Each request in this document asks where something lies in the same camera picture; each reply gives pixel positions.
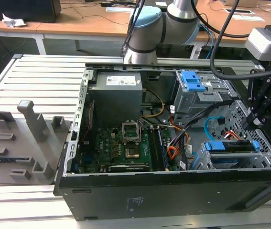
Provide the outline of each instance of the white paper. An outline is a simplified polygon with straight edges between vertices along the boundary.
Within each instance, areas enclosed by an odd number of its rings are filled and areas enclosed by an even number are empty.
[[[131,75],[109,75],[107,76],[107,85],[111,86],[135,86],[135,76]]]
[[[163,2],[163,1],[156,1],[155,4],[157,6],[167,6],[167,3],[166,2]]]
[[[2,14],[3,19],[1,20],[6,26],[9,26],[11,28],[18,27],[18,26],[24,26],[27,25],[23,19],[12,19],[6,17],[4,14]]]
[[[241,21],[265,21],[263,18],[259,16],[242,16],[242,15],[233,15],[233,18],[235,20],[241,20]]]
[[[133,13],[134,9],[124,7],[107,7],[106,11],[109,12],[120,12],[120,13]]]

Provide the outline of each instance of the wooden desk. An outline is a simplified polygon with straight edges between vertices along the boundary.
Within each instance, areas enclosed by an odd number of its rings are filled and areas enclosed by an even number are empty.
[[[224,6],[220,1],[212,1],[211,0],[199,0],[197,4],[197,9],[199,13],[205,13],[208,17],[208,23],[212,25],[214,28],[221,30],[225,20],[228,17],[228,13],[225,12],[224,8],[231,8],[230,6]],[[271,4],[271,1],[260,0],[258,2],[258,6],[264,4]],[[266,25],[271,25],[271,12],[263,11],[262,9],[256,8],[245,8],[238,7],[238,9],[251,10],[255,13],[255,16],[259,16],[263,18],[265,21],[241,21],[236,19],[231,19],[226,33],[229,34],[248,34],[255,27],[265,27]],[[191,53],[191,59],[197,59],[201,52],[202,47],[205,45],[208,40],[208,35],[205,31],[200,31],[196,37],[196,40],[192,43],[194,45]],[[234,48],[244,48],[244,44],[247,38],[230,38],[223,36],[221,39],[220,47],[234,47]]]
[[[219,1],[199,0],[197,9],[200,13],[205,13],[208,17],[208,22],[221,30],[228,13],[223,8],[224,6]],[[44,39],[70,39],[76,41],[76,49],[79,50],[79,40],[95,40],[95,41],[123,41],[127,35],[127,27],[129,22],[129,13],[122,12],[106,12],[105,7],[101,7],[97,3],[79,7],[76,0],[71,0],[75,3],[72,6],[69,0],[61,0],[62,11],[56,23],[40,23],[26,22],[28,25],[19,28],[10,28],[5,26],[0,21],[0,36],[11,37],[30,37],[36,40],[40,54],[46,54],[43,40]],[[271,4],[271,1],[259,1],[259,4]],[[255,8],[256,16],[262,17],[265,21],[239,21],[232,19],[226,32],[231,34],[246,34],[250,33],[254,27],[265,27],[271,24],[271,12],[263,11],[260,8]],[[199,32],[196,40],[191,44],[194,45],[191,58],[198,58],[201,48],[208,39],[206,32]],[[246,38],[236,39],[223,37],[220,46],[223,47],[244,47]]]

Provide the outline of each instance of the yellow wire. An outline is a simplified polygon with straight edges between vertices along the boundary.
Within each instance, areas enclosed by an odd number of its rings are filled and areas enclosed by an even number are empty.
[[[150,91],[152,94],[154,94],[159,100],[160,102],[162,103],[162,109],[159,113],[157,114],[151,114],[151,115],[141,115],[140,117],[143,117],[143,118],[153,118],[153,117],[158,117],[159,115],[161,115],[165,109],[165,106],[164,106],[164,103],[162,101],[162,99],[151,89],[146,89],[147,91]]]

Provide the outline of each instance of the motherboard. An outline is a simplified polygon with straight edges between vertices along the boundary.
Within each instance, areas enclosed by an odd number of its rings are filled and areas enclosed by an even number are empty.
[[[146,172],[153,170],[177,170],[178,166],[169,161],[166,144],[171,141],[168,128],[150,129],[140,127],[140,141],[124,141],[135,137],[134,130],[123,128],[99,128],[93,151],[81,153],[80,173]]]

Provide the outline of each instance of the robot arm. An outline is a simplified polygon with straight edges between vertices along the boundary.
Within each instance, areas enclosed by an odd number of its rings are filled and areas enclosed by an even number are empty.
[[[157,7],[143,7],[127,44],[123,61],[156,64],[157,44],[189,43],[196,37],[198,30],[199,19],[190,0],[174,0],[166,13],[162,13]]]

